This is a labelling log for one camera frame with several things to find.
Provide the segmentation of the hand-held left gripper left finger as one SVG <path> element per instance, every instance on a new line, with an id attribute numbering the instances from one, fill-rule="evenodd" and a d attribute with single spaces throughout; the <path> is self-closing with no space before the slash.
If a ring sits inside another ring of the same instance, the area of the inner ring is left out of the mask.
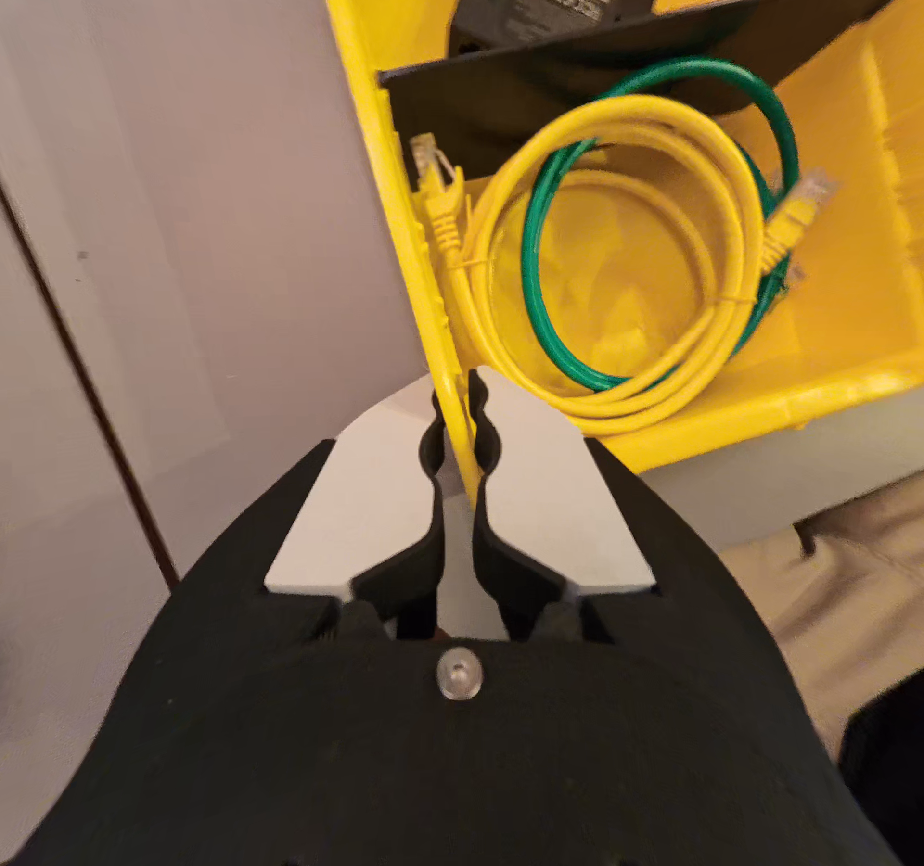
<path id="1" fill-rule="evenodd" d="M 438 475 L 445 421 L 422 377 L 375 404 L 334 441 L 264 578 L 285 595 L 434 593 L 444 547 Z"/>

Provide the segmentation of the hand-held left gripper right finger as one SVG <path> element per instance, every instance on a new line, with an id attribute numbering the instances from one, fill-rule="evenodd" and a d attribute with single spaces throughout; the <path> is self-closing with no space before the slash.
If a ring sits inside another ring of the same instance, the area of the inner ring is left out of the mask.
<path id="1" fill-rule="evenodd" d="M 650 591 L 653 571 L 576 426 L 488 366 L 469 374 L 488 531 L 567 595 Z"/>

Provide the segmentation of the yellow plastic bin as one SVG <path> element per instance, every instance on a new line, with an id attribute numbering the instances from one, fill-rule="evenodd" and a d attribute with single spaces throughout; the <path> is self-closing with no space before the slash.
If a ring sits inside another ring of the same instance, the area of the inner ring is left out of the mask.
<path id="1" fill-rule="evenodd" d="M 470 500 L 480 365 L 634 471 L 922 387 L 922 0 L 776 87 L 640 69 L 489 177 L 413 136 L 415 190 L 379 74 L 450 59 L 456 0 L 326 4 Z"/>

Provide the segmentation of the person's khaki trouser leg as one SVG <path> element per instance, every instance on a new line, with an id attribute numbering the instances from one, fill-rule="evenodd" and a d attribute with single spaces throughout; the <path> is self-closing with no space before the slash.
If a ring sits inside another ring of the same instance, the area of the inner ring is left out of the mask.
<path id="1" fill-rule="evenodd" d="M 923 665 L 923 473 L 719 555 L 783 653 L 829 756 Z"/>

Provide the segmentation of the person's black jacket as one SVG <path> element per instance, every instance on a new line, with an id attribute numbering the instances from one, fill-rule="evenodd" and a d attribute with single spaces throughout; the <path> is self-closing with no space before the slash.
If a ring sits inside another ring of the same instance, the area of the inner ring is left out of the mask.
<path id="1" fill-rule="evenodd" d="M 854 799 L 903 864 L 923 863 L 923 671 L 849 720 L 838 767 Z"/>

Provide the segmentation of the black bin divider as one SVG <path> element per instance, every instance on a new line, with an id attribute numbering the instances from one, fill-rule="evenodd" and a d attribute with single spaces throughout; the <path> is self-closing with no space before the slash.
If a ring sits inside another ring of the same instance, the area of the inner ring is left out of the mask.
<path id="1" fill-rule="evenodd" d="M 493 175 L 535 133 L 630 74 L 675 59 L 745 67 L 776 87 L 893 0 L 722 0 L 543 43 L 381 72 L 398 156 L 416 189 L 413 136 L 431 133 L 468 179 Z"/>

